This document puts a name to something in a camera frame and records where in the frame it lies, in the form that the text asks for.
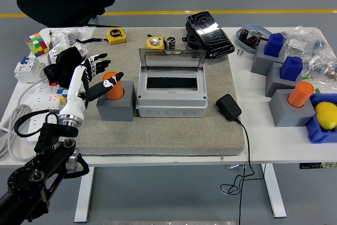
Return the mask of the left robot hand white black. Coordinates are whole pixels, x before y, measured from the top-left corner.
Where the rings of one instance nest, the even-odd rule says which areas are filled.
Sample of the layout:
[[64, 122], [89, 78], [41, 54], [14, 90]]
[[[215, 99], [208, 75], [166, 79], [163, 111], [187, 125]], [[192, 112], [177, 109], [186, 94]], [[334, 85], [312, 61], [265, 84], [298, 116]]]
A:
[[118, 72], [109, 79], [89, 87], [93, 77], [102, 73], [110, 64], [111, 61], [104, 60], [105, 57], [106, 53], [90, 56], [75, 68], [68, 89], [67, 103], [58, 117], [60, 124], [81, 126], [88, 102], [109, 92], [124, 76], [124, 73]]

